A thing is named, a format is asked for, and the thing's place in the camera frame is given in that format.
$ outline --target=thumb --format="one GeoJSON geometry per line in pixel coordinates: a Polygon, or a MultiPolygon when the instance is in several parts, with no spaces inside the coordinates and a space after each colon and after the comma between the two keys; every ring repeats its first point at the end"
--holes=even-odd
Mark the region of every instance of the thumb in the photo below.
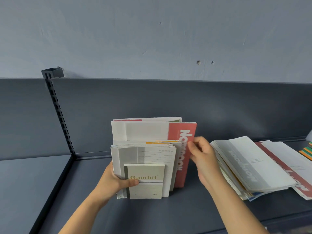
{"type": "Polygon", "coordinates": [[[191,142],[191,141],[188,142],[188,147],[189,147],[189,150],[191,151],[191,153],[195,157],[198,157],[198,156],[202,155],[202,152],[197,148],[197,146],[193,142],[191,142]]]}
{"type": "Polygon", "coordinates": [[[127,180],[120,180],[121,188],[127,188],[138,185],[137,179],[127,179],[127,180]]]}

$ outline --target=pile of notebooks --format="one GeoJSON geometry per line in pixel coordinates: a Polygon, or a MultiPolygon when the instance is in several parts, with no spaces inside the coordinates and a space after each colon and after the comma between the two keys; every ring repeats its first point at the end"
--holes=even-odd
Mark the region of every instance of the pile of notebooks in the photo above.
{"type": "Polygon", "coordinates": [[[181,117],[114,119],[111,154],[114,173],[139,184],[117,193],[117,199],[168,197],[184,186],[197,123],[181,117]]]}
{"type": "Polygon", "coordinates": [[[300,150],[299,153],[312,161],[312,142],[309,141],[309,145],[300,150]]]}
{"type": "Polygon", "coordinates": [[[221,171],[242,200],[293,188],[312,199],[312,161],[283,142],[253,142],[247,136],[214,140],[221,171]]]}

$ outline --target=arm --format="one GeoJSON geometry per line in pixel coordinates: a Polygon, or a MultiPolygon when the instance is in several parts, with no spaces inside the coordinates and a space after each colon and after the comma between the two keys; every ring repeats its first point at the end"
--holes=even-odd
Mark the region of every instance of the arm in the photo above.
{"type": "Polygon", "coordinates": [[[138,180],[120,180],[113,172],[112,162],[106,167],[99,183],[89,196],[76,209],[59,234],[87,234],[91,232],[92,225],[100,209],[119,190],[135,186],[138,180]]]}
{"type": "Polygon", "coordinates": [[[213,147],[204,137],[189,142],[198,177],[210,193],[229,234],[268,234],[222,175],[213,147]]]}

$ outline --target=wall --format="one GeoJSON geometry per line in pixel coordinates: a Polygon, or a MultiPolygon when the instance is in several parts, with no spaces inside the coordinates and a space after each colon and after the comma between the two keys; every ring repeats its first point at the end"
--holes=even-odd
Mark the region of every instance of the wall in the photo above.
{"type": "Polygon", "coordinates": [[[312,0],[0,0],[0,77],[60,66],[68,77],[312,83],[311,10],[312,0]]]}

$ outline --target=hand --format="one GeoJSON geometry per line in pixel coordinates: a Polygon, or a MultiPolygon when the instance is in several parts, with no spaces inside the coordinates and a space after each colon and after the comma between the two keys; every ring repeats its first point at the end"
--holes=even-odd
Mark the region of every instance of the hand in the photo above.
{"type": "Polygon", "coordinates": [[[121,180],[116,177],[113,171],[113,163],[110,162],[99,180],[99,183],[88,198],[97,202],[100,207],[103,207],[119,190],[122,188],[136,186],[138,183],[139,181],[137,179],[121,180]]]}
{"type": "Polygon", "coordinates": [[[195,137],[194,142],[188,142],[191,159],[195,162],[198,177],[206,189],[211,192],[214,181],[224,179],[218,164],[214,148],[204,137],[195,137]]]}

